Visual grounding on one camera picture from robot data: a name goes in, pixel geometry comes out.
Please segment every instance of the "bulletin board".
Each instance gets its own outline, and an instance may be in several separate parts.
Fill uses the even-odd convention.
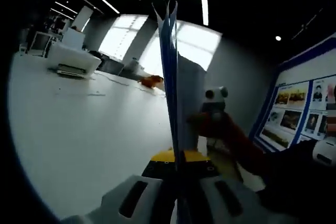
[[[279,66],[250,139],[266,152],[324,139],[335,86],[336,34]]]

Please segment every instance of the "dark ceiling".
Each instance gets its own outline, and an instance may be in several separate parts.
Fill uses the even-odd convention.
[[[77,12],[84,4],[90,7],[83,0],[55,1]],[[118,15],[102,0],[87,1],[97,8],[95,16]],[[107,1],[120,14],[145,14],[154,18],[152,3],[163,6],[168,0]],[[203,25],[201,0],[177,1],[178,19]],[[281,62],[336,31],[335,3],[336,0],[208,0],[208,27],[274,62]],[[74,15],[56,4],[53,8],[71,17]]]

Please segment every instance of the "white table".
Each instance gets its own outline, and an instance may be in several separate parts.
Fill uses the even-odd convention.
[[[99,71],[90,80],[62,78],[45,63],[14,57],[8,92],[14,144],[30,182],[57,217],[86,214],[172,146],[166,98],[161,90]]]

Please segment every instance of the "blue frame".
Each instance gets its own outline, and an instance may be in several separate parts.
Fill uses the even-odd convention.
[[[262,105],[262,108],[260,110],[259,116],[255,122],[255,124],[252,127],[252,130],[249,134],[249,138],[254,141],[257,146],[260,146],[264,151],[270,152],[270,151],[279,151],[276,149],[274,146],[271,144],[267,143],[266,141],[262,140],[259,137],[261,128],[265,125],[267,116],[270,113],[270,110],[272,109],[272,106],[274,104],[275,96],[278,93],[279,87],[287,86],[287,85],[293,85],[293,84],[298,84],[298,83],[303,83],[303,82],[308,82],[309,81],[309,88],[308,88],[308,94],[307,97],[311,97],[311,92],[312,92],[312,84],[313,81],[319,80],[319,79],[324,79],[330,76],[335,76],[336,74],[330,75],[330,76],[325,76],[321,78],[316,78],[316,79],[311,79],[311,80],[306,80],[306,81],[301,81],[301,82],[296,82],[296,83],[282,83],[278,86],[276,86],[277,79],[280,75],[281,72],[291,69],[293,67],[296,67],[297,65],[300,65],[306,61],[309,61],[311,59],[314,59],[328,51],[331,51],[332,49],[336,48],[336,38],[329,38],[326,41],[322,42],[321,44],[311,48],[310,50],[302,53],[299,56],[296,56],[288,61],[283,62],[282,64],[279,65],[276,74],[274,75],[274,78],[272,79],[272,82],[270,84],[270,88],[267,92],[264,104]],[[303,115],[301,117],[300,124],[298,126],[298,129],[296,131],[296,134],[294,136],[293,141],[291,142],[291,145],[296,144],[299,136],[301,134],[304,122],[306,120],[306,116],[309,110],[309,105],[310,105],[310,100],[306,102],[306,105],[304,106],[305,108],[303,109]]]

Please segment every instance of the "yellow object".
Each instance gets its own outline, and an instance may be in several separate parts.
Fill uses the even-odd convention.
[[[210,158],[203,156],[198,151],[184,151],[185,160],[187,162],[207,161]],[[173,150],[159,152],[151,158],[151,161],[160,162],[175,162],[175,156]]]

